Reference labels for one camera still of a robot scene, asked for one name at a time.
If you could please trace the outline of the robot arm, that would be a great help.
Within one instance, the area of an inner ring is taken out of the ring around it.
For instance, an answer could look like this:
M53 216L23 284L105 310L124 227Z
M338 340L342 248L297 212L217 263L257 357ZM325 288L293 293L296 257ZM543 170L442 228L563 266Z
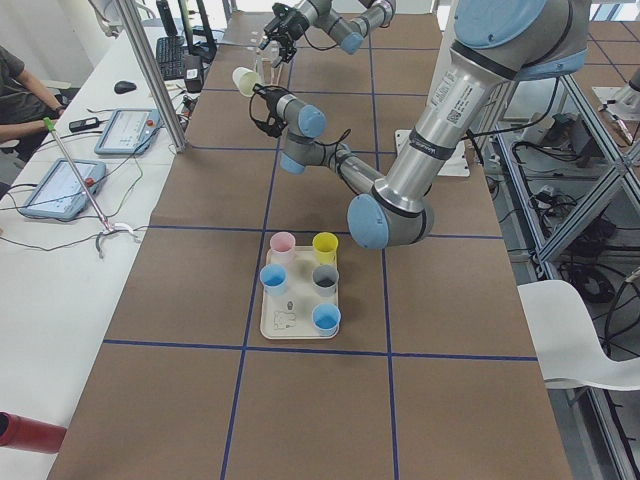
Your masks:
M361 161L343 143L325 145L324 114L275 85L235 74L238 90L265 101L260 129L285 140L280 165L335 172L353 191L347 212L353 240L368 249L421 241L434 223L427 192L457 145L469 136L494 89L513 81L557 78L586 59L586 1L462 1L454 12L451 64L387 173Z
M327 51L339 47L349 55L361 47L364 39L378 28L387 28L396 13L396 2L391 0L360 1L365 10L353 19L345 19L333 8L332 1L299 1L294 6L274 3L274 17L264 27L258 44L265 50L272 42L277 45L273 67L289 63L297 53L296 42L304 37L310 48ZM311 28L322 30L332 41L329 46L314 45L307 36Z

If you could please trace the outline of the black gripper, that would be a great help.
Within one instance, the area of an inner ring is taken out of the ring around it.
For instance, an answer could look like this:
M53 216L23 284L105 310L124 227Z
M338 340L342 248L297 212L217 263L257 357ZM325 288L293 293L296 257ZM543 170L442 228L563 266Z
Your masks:
M286 121L277 113L277 105L281 98L286 95L286 89L275 85L255 84L252 87L252 96L249 102L249 116L256 127L272 138L279 138L286 128ZM259 97L265 102L267 117L264 120L253 115L253 100Z
M272 12L274 18L265 26L265 36L259 48L265 50L271 41L276 41L281 46L293 46L306 31L306 17L297 8L283 3L274 3ZM271 67L279 68L282 64L288 64L294 56L294 47L280 47Z

